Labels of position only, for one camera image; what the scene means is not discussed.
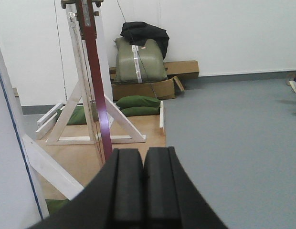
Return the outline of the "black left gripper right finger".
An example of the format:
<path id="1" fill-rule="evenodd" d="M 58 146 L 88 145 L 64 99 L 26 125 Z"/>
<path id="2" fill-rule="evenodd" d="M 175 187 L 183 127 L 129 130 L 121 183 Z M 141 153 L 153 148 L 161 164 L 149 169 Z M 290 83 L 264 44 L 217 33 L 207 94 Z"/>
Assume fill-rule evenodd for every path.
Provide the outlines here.
<path id="1" fill-rule="evenodd" d="M 225 229 L 195 187 L 173 147 L 151 147 L 144 163 L 148 229 Z"/>

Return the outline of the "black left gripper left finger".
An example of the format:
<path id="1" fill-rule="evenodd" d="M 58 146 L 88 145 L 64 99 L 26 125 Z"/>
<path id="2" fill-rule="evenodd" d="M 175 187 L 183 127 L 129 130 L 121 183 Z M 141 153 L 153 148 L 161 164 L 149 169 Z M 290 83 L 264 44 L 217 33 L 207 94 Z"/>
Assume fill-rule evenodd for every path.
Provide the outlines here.
<path id="1" fill-rule="evenodd" d="M 74 199 L 34 229 L 141 229 L 144 227 L 143 164 L 135 148 L 114 149 Z"/>

